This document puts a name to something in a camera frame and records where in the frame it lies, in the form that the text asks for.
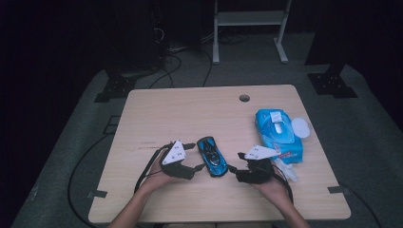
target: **table surface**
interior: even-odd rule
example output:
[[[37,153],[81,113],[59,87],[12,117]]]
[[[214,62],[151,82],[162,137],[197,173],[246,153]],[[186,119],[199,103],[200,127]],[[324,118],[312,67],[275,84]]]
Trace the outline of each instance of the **table surface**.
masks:
[[[242,102],[247,95],[249,102]],[[350,208],[338,186],[297,90],[292,85],[251,85],[133,90],[127,97],[88,219],[110,222],[123,209],[151,156],[161,146],[181,140],[195,143],[213,136],[227,162],[246,168],[239,152],[261,144],[255,114],[263,108],[283,109],[302,117],[311,135],[302,141],[303,162],[294,164],[299,180],[291,182],[295,206],[306,219],[347,219]],[[186,150],[184,165],[202,163],[197,146]],[[142,222],[237,222],[283,219],[278,210],[250,185],[228,172],[211,178],[204,167],[192,180],[175,180],[149,199]]]

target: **gray carpet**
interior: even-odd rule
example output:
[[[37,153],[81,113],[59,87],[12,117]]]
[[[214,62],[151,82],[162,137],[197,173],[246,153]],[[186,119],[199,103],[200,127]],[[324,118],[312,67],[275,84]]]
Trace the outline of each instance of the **gray carpet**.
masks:
[[[335,99],[317,95],[307,73],[327,66],[305,66],[314,34],[285,34],[283,45],[290,62],[283,65],[273,44],[274,34],[252,35],[235,46],[221,46],[221,63],[213,66],[205,86],[291,84],[303,101],[336,178],[350,186],[374,210],[383,227],[403,224],[403,134],[368,88],[365,79],[346,66],[341,77],[358,98]],[[212,46],[205,45],[211,56]],[[182,65],[171,74],[174,87],[202,86],[210,63],[202,51],[176,54]],[[166,59],[166,69],[179,61]],[[136,88],[149,88],[164,72],[142,78]],[[104,71],[94,76],[36,183],[36,196],[28,198],[12,227],[87,227],[68,205],[67,188],[72,171],[88,149],[104,136],[113,115],[121,115],[125,99],[94,103],[107,82]],[[165,77],[153,87],[170,87]],[[101,177],[113,135],[91,148],[71,180],[71,203],[86,219]],[[352,215],[346,220],[309,221],[312,227],[378,227],[368,207],[354,194],[346,199]],[[275,221],[277,227],[286,227]]]

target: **blue tissue pack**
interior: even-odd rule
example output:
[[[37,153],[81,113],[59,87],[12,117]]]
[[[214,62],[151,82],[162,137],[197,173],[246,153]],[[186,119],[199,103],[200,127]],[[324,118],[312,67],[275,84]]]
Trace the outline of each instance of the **blue tissue pack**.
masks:
[[[302,141],[294,134],[287,113],[281,109],[260,109],[255,124],[263,145],[281,152],[273,160],[280,158],[287,164],[302,162]]]

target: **human arm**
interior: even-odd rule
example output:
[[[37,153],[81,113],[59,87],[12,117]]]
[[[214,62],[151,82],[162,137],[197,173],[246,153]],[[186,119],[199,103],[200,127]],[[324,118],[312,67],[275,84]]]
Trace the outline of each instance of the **human arm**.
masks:
[[[126,204],[124,209],[110,222],[108,225],[109,228],[135,227],[151,194],[160,187],[177,179],[166,175],[164,172],[160,172],[162,170],[160,167],[160,158],[161,156],[154,161],[148,177]]]
[[[265,183],[251,185],[258,189],[267,200],[272,202],[278,208],[290,227],[310,227],[308,222],[291,202],[285,186],[279,180],[272,178]]]

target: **white round object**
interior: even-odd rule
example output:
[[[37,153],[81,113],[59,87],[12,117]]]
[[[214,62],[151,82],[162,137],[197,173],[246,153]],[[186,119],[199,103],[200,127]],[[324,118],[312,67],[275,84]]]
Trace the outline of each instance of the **white round object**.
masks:
[[[291,126],[293,127],[294,134],[302,139],[307,138],[311,134],[309,125],[303,118],[297,117],[293,119]]]

